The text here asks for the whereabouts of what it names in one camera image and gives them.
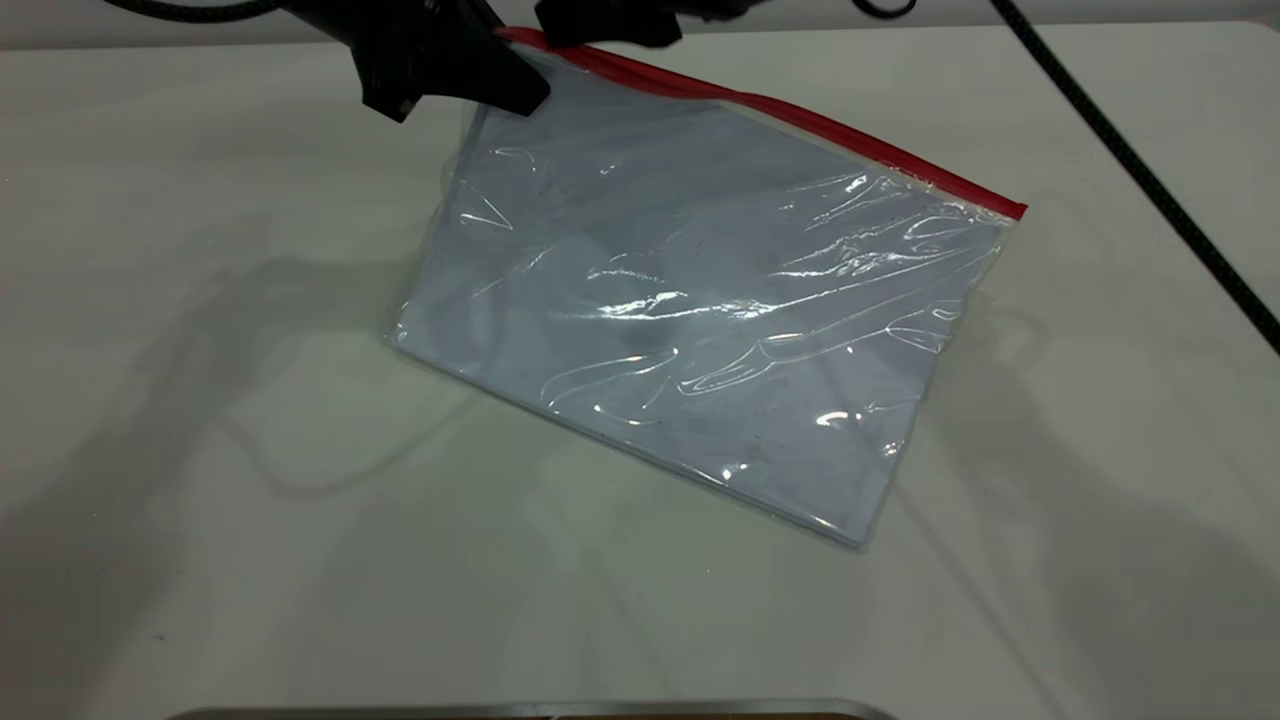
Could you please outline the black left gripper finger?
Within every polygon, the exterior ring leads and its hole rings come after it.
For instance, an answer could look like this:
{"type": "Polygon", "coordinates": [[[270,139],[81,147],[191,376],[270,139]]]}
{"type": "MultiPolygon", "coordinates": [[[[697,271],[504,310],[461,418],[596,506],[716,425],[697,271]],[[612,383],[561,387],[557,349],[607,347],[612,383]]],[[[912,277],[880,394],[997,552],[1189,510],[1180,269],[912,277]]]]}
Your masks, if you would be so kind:
{"type": "Polygon", "coordinates": [[[431,83],[399,70],[361,70],[360,86],[362,104],[396,123],[403,123],[424,96],[435,94],[431,83]]]}
{"type": "Polygon", "coordinates": [[[502,37],[449,41],[440,50],[442,95],[529,117],[550,96],[550,86],[502,37]]]}

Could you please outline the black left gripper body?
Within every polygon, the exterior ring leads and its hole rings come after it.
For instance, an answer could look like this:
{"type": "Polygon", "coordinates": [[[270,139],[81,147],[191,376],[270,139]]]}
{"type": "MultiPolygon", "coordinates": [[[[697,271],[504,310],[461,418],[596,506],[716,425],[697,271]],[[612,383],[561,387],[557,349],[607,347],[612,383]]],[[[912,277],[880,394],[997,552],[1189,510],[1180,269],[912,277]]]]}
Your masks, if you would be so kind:
{"type": "Polygon", "coordinates": [[[470,49],[502,26],[486,1],[326,1],[325,35],[348,47],[364,96],[461,96],[470,49]]]}

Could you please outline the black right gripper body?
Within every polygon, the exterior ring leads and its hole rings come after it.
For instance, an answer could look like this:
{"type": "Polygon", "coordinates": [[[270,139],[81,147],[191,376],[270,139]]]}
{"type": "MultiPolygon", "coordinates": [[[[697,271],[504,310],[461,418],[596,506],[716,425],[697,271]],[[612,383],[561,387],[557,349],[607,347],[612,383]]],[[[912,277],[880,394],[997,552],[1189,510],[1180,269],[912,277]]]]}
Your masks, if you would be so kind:
{"type": "Polygon", "coordinates": [[[611,22],[623,28],[678,28],[682,17],[701,17],[698,1],[604,1],[611,22]]]}

